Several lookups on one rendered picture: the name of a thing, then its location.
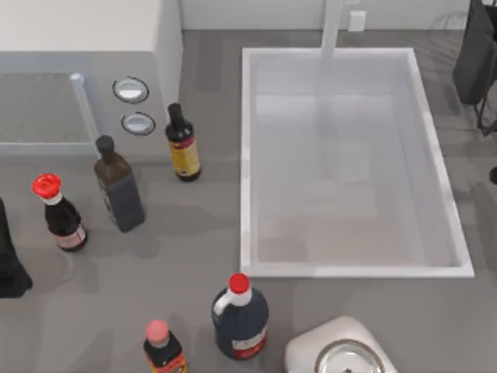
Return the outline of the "dark bottle with pink cap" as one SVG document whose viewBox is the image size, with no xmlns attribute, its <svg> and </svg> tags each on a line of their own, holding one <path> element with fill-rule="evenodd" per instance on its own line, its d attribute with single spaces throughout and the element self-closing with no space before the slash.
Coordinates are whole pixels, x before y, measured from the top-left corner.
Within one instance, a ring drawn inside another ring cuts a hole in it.
<svg viewBox="0 0 497 373">
<path fill-rule="evenodd" d="M 146 325 L 143 348 L 151 373 L 189 373 L 182 345 L 166 321 Z"/>
</svg>

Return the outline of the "tall white tap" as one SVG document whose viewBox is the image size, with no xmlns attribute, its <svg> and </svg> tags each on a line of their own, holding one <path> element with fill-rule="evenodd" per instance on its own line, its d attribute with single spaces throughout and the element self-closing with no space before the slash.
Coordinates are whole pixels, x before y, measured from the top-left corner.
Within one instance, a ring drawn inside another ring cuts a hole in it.
<svg viewBox="0 0 497 373">
<path fill-rule="evenodd" d="M 344 0 L 325 0 L 324 23 L 321 35 L 321 57 L 331 60 L 335 52 L 336 39 Z"/>
</svg>

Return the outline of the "small round microwave knob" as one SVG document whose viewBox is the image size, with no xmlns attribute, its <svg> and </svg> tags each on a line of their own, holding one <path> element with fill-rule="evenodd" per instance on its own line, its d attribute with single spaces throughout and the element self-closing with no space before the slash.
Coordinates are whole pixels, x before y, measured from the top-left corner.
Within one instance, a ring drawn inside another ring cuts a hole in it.
<svg viewBox="0 0 497 373">
<path fill-rule="evenodd" d="M 142 112 L 123 115 L 120 124 L 126 132 L 137 136 L 147 136 L 156 128 L 154 119 Z"/>
</svg>

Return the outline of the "square dark bottle black cap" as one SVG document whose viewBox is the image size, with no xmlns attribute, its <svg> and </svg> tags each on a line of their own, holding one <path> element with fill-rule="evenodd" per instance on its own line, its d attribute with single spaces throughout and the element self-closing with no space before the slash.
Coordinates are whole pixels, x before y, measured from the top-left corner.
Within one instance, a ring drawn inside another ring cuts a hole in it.
<svg viewBox="0 0 497 373">
<path fill-rule="evenodd" d="M 100 158 L 94 165 L 109 216 L 121 232 L 129 232 L 145 222 L 144 207 L 133 170 L 125 158 L 116 152 L 109 135 L 96 140 Z"/>
</svg>

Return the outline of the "white sink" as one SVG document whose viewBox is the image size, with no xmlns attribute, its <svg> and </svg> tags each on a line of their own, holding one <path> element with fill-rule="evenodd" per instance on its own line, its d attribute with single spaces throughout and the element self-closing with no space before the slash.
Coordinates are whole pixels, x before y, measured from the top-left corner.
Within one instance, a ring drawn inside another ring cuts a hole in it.
<svg viewBox="0 0 497 373">
<path fill-rule="evenodd" d="M 242 51 L 240 269 L 472 278 L 415 52 Z"/>
</svg>

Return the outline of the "white wall socket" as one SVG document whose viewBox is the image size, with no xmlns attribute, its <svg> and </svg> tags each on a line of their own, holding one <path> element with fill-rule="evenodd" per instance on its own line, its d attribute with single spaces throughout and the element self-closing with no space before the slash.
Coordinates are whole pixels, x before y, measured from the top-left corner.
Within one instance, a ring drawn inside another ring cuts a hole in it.
<svg viewBox="0 0 497 373">
<path fill-rule="evenodd" d="M 363 32 L 366 28 L 367 12 L 353 10 L 349 13 L 348 31 L 351 33 Z"/>
</svg>

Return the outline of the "dark jug with red cap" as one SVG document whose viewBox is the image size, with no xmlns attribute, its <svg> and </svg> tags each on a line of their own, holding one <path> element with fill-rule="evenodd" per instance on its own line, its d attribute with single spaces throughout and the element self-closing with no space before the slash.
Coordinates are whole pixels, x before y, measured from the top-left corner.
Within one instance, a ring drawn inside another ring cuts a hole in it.
<svg viewBox="0 0 497 373">
<path fill-rule="evenodd" d="M 218 349 L 232 360 L 251 359 L 266 345 L 268 302 L 244 273 L 232 274 L 214 298 L 211 319 Z"/>
</svg>

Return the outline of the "large round microwave knob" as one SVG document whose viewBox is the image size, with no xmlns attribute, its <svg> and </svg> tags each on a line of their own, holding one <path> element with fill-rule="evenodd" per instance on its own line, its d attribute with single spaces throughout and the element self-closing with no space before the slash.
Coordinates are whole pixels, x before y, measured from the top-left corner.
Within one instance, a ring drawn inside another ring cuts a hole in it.
<svg viewBox="0 0 497 373">
<path fill-rule="evenodd" d="M 130 76 L 114 81 L 112 91 L 118 100 L 129 104 L 142 103 L 150 94 L 150 90 L 143 80 Z"/>
</svg>

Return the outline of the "pale grey rounded box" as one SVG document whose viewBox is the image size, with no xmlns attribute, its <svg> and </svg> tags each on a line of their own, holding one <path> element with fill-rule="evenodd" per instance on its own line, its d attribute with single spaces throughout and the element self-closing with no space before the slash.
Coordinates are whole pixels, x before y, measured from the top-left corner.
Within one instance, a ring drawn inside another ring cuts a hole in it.
<svg viewBox="0 0 497 373">
<path fill-rule="evenodd" d="M 290 340 L 285 373 L 399 373 L 374 335 L 343 315 Z"/>
</svg>

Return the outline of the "small dark bottle red cap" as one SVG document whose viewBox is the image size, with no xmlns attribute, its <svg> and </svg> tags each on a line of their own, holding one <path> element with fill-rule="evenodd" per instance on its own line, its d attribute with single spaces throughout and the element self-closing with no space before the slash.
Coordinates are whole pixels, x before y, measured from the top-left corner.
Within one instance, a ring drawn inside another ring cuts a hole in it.
<svg viewBox="0 0 497 373">
<path fill-rule="evenodd" d="M 88 239 L 82 216 L 61 190 L 61 178 L 54 173 L 43 173 L 31 184 L 32 191 L 43 201 L 48 230 L 57 246 L 66 252 L 76 252 Z"/>
</svg>

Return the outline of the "pale microwave oven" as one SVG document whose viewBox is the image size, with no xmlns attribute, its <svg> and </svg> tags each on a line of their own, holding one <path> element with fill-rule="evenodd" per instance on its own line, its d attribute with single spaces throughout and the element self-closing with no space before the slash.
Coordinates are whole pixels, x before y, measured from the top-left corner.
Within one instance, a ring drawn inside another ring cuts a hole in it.
<svg viewBox="0 0 497 373">
<path fill-rule="evenodd" d="M 179 0 L 0 0 L 0 73 L 80 73 L 99 136 L 128 158 L 166 157 L 167 107 L 179 98 L 182 69 Z M 118 100 L 116 80 L 143 80 L 148 98 Z M 147 136 L 126 132 L 123 115 L 151 116 Z"/>
</svg>

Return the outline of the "grey microwave door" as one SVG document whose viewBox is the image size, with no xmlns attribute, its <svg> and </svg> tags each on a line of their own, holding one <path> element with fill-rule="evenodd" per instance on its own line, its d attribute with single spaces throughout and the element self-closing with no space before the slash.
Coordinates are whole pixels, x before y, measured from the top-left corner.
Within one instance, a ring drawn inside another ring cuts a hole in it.
<svg viewBox="0 0 497 373">
<path fill-rule="evenodd" d="M 71 74 L 0 73 L 0 156 L 97 153 L 85 128 Z"/>
</svg>

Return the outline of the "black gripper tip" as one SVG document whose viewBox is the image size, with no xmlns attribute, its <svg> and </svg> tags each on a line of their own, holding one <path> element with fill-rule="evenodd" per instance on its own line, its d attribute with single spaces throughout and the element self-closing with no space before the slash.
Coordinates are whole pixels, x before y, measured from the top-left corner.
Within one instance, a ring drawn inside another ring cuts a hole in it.
<svg viewBox="0 0 497 373">
<path fill-rule="evenodd" d="M 0 299 L 21 298 L 32 287 L 32 278 L 12 243 L 5 204 L 0 198 Z"/>
</svg>

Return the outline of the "dark bottle with yellow label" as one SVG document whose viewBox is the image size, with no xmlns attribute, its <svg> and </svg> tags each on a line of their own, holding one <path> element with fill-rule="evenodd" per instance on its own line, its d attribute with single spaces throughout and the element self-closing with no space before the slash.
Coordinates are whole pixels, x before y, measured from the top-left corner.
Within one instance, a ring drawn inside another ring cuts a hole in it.
<svg viewBox="0 0 497 373">
<path fill-rule="evenodd" d="M 179 103 L 168 106 L 168 115 L 165 135 L 174 172 L 183 182 L 194 181 L 201 174 L 201 164 L 193 125 L 184 117 Z"/>
</svg>

